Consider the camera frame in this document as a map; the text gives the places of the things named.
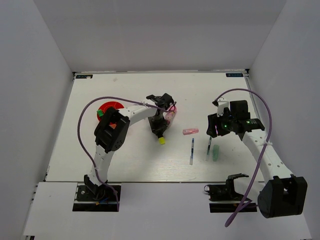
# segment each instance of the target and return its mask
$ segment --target yellow cap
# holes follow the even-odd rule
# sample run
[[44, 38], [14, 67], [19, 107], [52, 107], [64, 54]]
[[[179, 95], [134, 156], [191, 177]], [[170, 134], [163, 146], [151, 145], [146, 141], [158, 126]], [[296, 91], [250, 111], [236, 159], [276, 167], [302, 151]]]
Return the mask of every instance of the yellow cap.
[[161, 144], [161, 145], [163, 145], [163, 144], [166, 144], [166, 140], [165, 140], [165, 138], [162, 136], [162, 137], [159, 137], [159, 143]]

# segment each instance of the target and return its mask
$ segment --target pink eraser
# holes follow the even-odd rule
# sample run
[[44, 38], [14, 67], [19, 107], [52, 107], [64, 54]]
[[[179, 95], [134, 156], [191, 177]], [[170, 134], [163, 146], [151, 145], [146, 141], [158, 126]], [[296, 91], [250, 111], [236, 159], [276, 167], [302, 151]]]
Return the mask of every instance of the pink eraser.
[[199, 132], [198, 128], [188, 128], [188, 129], [182, 130], [183, 135], [197, 134], [198, 132]]

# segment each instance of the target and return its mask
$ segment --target red plate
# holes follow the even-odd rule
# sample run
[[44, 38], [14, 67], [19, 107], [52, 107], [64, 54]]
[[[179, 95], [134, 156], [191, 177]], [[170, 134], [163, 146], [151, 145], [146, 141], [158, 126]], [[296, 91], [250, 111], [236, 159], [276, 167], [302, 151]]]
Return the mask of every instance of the red plate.
[[[120, 102], [117, 102], [117, 101], [108, 101], [104, 104], [102, 104], [98, 110], [102, 110], [103, 113], [105, 113], [107, 111], [108, 108], [114, 108], [114, 109], [123, 109], [124, 106], [120, 103]], [[98, 118], [98, 120], [100, 121], [101, 118], [98, 116], [98, 114], [96, 114], [96, 117]]]

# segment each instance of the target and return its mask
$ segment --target cable tie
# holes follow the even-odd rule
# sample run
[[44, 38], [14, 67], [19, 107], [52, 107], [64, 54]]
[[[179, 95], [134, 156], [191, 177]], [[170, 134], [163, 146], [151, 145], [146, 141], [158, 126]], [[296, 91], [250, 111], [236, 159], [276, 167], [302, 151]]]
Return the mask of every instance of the cable tie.
[[270, 146], [273, 145], [272, 142], [269, 142], [269, 141], [264, 140], [263, 143], [260, 144], [259, 146], [263, 146], [263, 145], [265, 145], [265, 144], [267, 144], [268, 146], [269, 146], [269, 145], [270, 145]]

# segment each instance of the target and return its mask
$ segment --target pink object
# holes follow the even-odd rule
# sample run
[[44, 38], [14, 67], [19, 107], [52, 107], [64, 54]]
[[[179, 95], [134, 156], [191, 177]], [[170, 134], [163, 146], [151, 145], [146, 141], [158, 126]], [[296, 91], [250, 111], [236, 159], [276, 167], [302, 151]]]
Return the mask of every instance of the pink object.
[[188, 129], [182, 130], [183, 135], [197, 134], [198, 132], [199, 132], [198, 128], [188, 128]]
[[176, 106], [173, 106], [173, 111], [172, 112], [168, 112], [166, 115], [164, 115], [164, 119], [170, 122], [170, 125], [172, 123], [172, 121], [174, 120], [174, 117], [177, 113], [177, 108]]

